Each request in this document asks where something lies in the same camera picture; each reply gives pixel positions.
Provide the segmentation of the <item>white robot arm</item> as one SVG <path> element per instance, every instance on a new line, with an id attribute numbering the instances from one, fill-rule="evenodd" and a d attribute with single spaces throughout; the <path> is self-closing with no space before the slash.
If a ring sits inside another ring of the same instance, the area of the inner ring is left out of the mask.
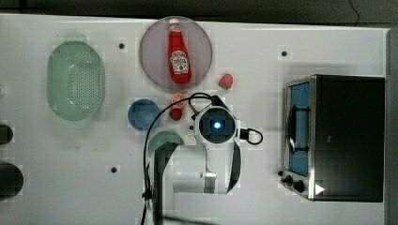
<path id="1" fill-rule="evenodd" d="M 195 145 L 162 144 L 154 153 L 153 188 L 178 192 L 226 194 L 240 176 L 240 121 L 224 106 L 208 106 L 193 124 Z"/>

